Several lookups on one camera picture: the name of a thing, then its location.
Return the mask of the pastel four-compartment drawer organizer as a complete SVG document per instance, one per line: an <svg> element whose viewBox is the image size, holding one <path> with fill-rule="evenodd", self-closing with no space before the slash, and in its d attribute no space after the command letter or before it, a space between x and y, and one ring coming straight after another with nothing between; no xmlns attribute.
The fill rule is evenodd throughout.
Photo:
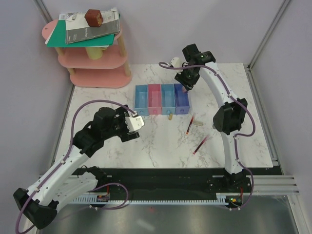
<svg viewBox="0 0 312 234"><path fill-rule="evenodd" d="M141 116L186 115L190 102L182 88L179 83L137 85L134 110Z"/></svg>

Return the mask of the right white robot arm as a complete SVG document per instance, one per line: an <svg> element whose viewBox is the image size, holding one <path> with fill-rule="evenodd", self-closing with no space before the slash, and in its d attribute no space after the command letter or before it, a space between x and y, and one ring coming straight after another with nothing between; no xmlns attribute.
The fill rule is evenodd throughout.
<svg viewBox="0 0 312 234"><path fill-rule="evenodd" d="M223 179L223 186L227 191L234 192L241 186L236 174L240 175L243 167L238 160L236 138L245 118L247 101L230 90L219 74L216 59L210 51L201 52L196 44L190 44L183 48L182 53L187 65L175 76L175 80L189 91L199 78L203 78L216 99L219 109L213 117L213 126L221 133L225 155L224 169L228 175Z"/></svg>

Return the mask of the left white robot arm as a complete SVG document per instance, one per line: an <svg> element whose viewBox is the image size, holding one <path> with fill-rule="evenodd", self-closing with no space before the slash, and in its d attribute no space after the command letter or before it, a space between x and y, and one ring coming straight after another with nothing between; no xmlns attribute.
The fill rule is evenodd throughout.
<svg viewBox="0 0 312 234"><path fill-rule="evenodd" d="M100 108L80 131L71 132L67 152L28 188L18 188L13 198L20 210L15 232L19 233L20 219L24 215L37 229L51 224L58 212L76 197L88 191L101 192L107 186L104 173L97 167L84 175L66 180L83 163L88 161L104 142L119 137L122 142L139 138L144 126L142 116L127 105L118 104L117 109Z"/></svg>

